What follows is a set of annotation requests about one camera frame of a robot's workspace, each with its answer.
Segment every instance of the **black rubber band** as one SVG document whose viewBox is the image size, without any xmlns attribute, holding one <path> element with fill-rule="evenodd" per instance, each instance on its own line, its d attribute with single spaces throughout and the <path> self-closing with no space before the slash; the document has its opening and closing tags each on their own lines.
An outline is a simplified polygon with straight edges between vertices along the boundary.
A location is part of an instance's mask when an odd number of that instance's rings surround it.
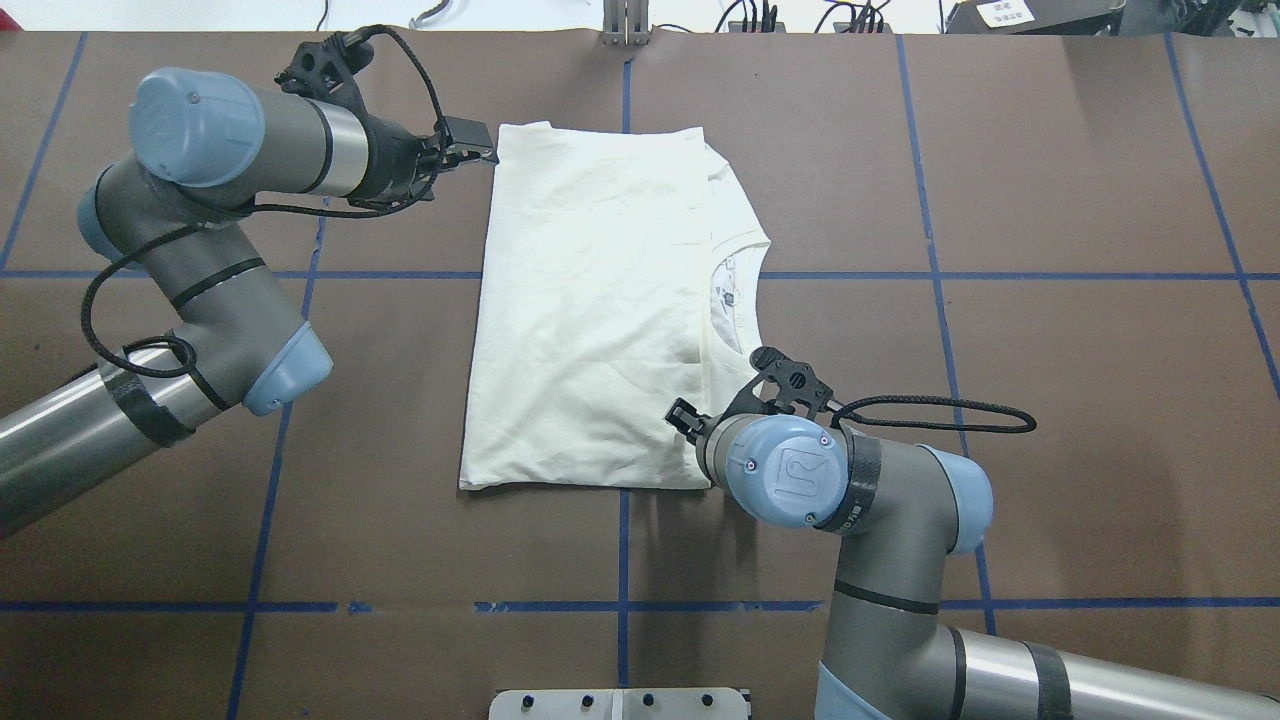
<svg viewBox="0 0 1280 720">
<path fill-rule="evenodd" d="M 964 652 L 964 637 L 960 630 L 955 628 L 947 628 L 951 632 L 951 644 L 956 648 L 956 689 L 951 693 L 951 715 L 947 720 L 960 720 L 960 712 L 964 710 L 964 694 L 966 683 L 969 680 L 969 659 L 965 657 Z"/>
<path fill-rule="evenodd" d="M 113 366 L 104 366 L 100 372 L 102 373 L 102 384 L 111 393 L 115 406 L 151 442 L 160 447 L 173 447 L 195 433 L 178 421 L 178 418 L 174 418 L 166 407 L 156 405 L 155 398 L 142 384 L 142 379 L 134 373 Z"/>
<path fill-rule="evenodd" d="M 1036 676 L 1039 680 L 1039 701 L 1036 707 L 1036 720 L 1071 720 L 1071 680 L 1066 676 L 1066 664 L 1056 650 L 1024 642 L 1036 664 Z"/>
<path fill-rule="evenodd" d="M 173 331 L 169 331 L 164 334 L 165 337 L 178 337 L 177 334 L 174 334 Z M 205 379 L 205 375 L 204 373 L 200 372 L 200 368 L 192 365 L 191 372 L 187 373 L 187 377 L 191 378 L 191 382 L 196 383 L 196 387 L 200 388 L 200 392 L 205 393 L 205 397 L 209 398 L 209 402 L 214 404 L 214 407 L 221 410 L 223 413 L 232 409 L 232 404 L 223 400 L 223 396 L 218 395 L 218 391 L 214 389 L 214 386 L 209 384 L 209 380 Z"/>
<path fill-rule="evenodd" d="M 320 174 L 316 176 L 316 182 L 303 188 L 301 191 L 302 195 L 306 195 L 312 190 L 320 187 L 320 183 L 324 182 L 324 178 L 329 177 L 329 168 L 330 165 L 333 165 L 333 128 L 329 127 L 329 118 L 324 117 L 324 110 L 321 110 L 320 106 L 315 104 L 315 101 L 307 100 L 307 102 L 311 102 L 311 109 L 315 110 L 317 115 L 320 115 L 320 124 L 324 127 L 324 164 L 320 165 Z"/>
<path fill-rule="evenodd" d="M 867 602 L 874 605 L 883 605 L 884 607 L 892 607 L 895 610 L 905 610 L 908 612 L 914 612 L 916 615 L 938 614 L 938 603 L 936 602 L 920 602 L 918 600 L 906 600 L 905 597 L 883 594 L 876 591 L 869 591 L 867 588 L 860 588 L 858 585 L 851 585 L 842 580 L 836 580 L 836 592 L 841 594 L 847 594 L 849 597 L 856 600 L 864 600 Z"/>
<path fill-rule="evenodd" d="M 847 536 L 858 528 L 858 523 L 876 500 L 881 473 L 881 445 L 879 439 L 855 434 L 846 425 L 840 425 L 840 429 L 845 432 L 845 447 L 849 448 L 849 487 L 845 488 L 845 497 L 840 500 L 840 506 L 831 518 L 814 528 Z"/>
<path fill-rule="evenodd" d="M 169 301 L 169 304 L 173 305 L 174 310 L 182 310 L 183 307 L 186 307 L 188 302 L 198 297 L 200 293 L 214 287 L 215 284 L 227 282 L 234 278 L 236 275 L 243 273 L 244 270 L 252 270 L 253 268 L 261 268 L 262 265 L 266 265 L 266 263 L 262 261 L 261 258 L 250 258 L 248 260 L 241 260 L 239 263 L 223 268 L 221 270 L 218 270 L 216 273 L 209 275 L 207 278 L 200 281 L 198 283 L 179 292 L 173 297 L 173 300 Z"/>
</svg>

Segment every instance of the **metal tube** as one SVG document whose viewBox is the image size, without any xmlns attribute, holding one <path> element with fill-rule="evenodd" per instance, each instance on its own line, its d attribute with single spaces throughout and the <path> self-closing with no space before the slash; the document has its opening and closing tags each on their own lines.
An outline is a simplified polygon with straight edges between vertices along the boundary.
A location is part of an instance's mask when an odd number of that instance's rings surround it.
<svg viewBox="0 0 1280 720">
<path fill-rule="evenodd" d="M 960 630 L 965 651 L 961 720 L 1037 717 L 1041 679 L 1025 644 Z M 1059 653 L 1075 720 L 1277 720 L 1280 703 L 1261 696 Z"/>
<path fill-rule="evenodd" d="M 166 350 L 140 351 L 131 360 L 175 366 Z M 148 378 L 145 387 L 188 428 L 218 414 L 187 375 Z M 0 419 L 0 539 L 159 448 L 120 409 L 99 370 Z"/>
</svg>

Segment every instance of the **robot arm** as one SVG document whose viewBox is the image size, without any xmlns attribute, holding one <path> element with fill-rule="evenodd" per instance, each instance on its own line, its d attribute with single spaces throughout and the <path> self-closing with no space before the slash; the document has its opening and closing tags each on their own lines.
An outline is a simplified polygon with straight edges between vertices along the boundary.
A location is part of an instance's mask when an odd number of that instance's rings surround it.
<svg viewBox="0 0 1280 720">
<path fill-rule="evenodd" d="M 991 484 L 966 457 L 815 423 L 831 389 L 771 347 L 714 418 L 676 400 L 667 421 L 759 520 L 841 536 L 819 720 L 1262 720 L 1280 702 L 937 623 L 948 553 L 973 552 Z M 753 389 L 769 382 L 777 396 Z"/>
<path fill-rule="evenodd" d="M 430 199 L 436 174 L 495 161 L 483 123 L 438 115 L 417 137 L 365 111 L 353 74 L 372 59 L 374 26 L 305 42 L 276 82 L 285 94 L 221 73 L 147 76 L 129 117 L 133 152 L 109 167 L 77 211 L 93 250 L 136 260 L 182 324 L 141 342 L 0 420 L 0 538 L 33 523 L 151 452 L 243 404 L 265 415 L 333 366 L 238 220 L 261 191 L 342 196 L 379 217 Z M 410 58 L 428 81 L 421 65 Z M 434 88 L 433 104 L 439 110 Z M 82 318 L 88 313 L 91 284 Z"/>
</svg>

